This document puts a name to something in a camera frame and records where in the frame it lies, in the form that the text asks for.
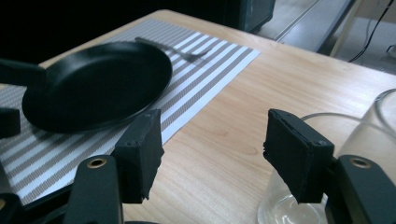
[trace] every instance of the wooden tabletop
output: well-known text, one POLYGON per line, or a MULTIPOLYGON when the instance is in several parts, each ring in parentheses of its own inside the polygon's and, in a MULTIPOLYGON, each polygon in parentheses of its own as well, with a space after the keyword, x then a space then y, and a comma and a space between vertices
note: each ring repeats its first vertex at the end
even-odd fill
POLYGON ((125 220, 256 223, 271 165, 262 156, 270 108, 299 117, 337 112, 361 117, 396 76, 285 46, 168 10, 48 60, 87 48, 155 18, 257 49, 261 54, 165 145, 149 200, 124 204, 125 220))

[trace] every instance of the pan handle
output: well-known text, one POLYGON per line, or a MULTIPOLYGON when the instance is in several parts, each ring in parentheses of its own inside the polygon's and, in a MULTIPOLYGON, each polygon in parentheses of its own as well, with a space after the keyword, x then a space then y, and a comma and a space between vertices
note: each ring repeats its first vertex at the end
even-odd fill
POLYGON ((0 83, 43 88, 46 75, 37 64, 0 59, 0 83))

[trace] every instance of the wooden table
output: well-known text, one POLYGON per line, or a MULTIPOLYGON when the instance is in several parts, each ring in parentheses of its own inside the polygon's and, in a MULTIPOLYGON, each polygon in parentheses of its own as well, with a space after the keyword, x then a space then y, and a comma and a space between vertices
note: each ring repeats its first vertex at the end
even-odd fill
POLYGON ((125 220, 256 223, 272 166, 262 156, 267 111, 362 116, 396 76, 162 10, 41 65, 155 18, 258 49, 261 54, 165 145, 148 201, 125 204, 125 220))

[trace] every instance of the black cable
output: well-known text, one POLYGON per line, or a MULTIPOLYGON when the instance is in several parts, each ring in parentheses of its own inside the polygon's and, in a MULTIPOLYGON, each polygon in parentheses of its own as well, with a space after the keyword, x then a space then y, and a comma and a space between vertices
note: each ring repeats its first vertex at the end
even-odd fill
POLYGON ((369 41, 367 41, 366 46, 364 46, 364 48, 361 50, 361 52, 359 52, 355 57, 353 57, 351 60, 349 60, 349 61, 348 61, 349 63, 352 63, 352 62, 356 61, 356 60, 367 50, 367 48, 369 47, 370 42, 371 42, 371 40, 372 40, 372 38, 373 38, 373 34, 374 34, 374 32, 375 32, 376 27, 377 27, 378 24, 382 21, 382 18, 385 16, 385 14, 387 14, 388 9, 389 9, 390 6, 392 6, 392 4, 393 4, 393 1, 394 1, 394 0, 390 0, 390 1, 389 1, 387 7, 385 8, 384 12, 382 13, 381 17, 379 18, 378 22, 376 23, 376 25, 375 25, 375 27, 374 27, 374 29, 373 29, 371 35, 370 35, 369 41))

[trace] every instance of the fork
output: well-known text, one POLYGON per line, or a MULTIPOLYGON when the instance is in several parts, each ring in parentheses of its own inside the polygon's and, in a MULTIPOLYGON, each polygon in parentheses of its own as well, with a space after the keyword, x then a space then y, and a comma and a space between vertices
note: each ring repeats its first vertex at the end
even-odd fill
POLYGON ((151 45, 151 46, 156 47, 156 48, 170 49, 170 50, 174 51, 175 53, 177 53, 178 55, 180 55, 182 58, 184 58, 187 61, 194 61, 194 60, 196 60, 198 58, 201 58, 202 56, 206 55, 211 50, 211 49, 206 49, 206 50, 201 51, 199 53, 188 53, 188 52, 183 52, 183 51, 181 51, 179 49, 175 49, 175 48, 173 48, 171 46, 159 43, 157 41, 146 39, 145 37, 141 37, 141 36, 136 37, 134 39, 134 41, 137 42, 137 43, 148 44, 148 45, 151 45))

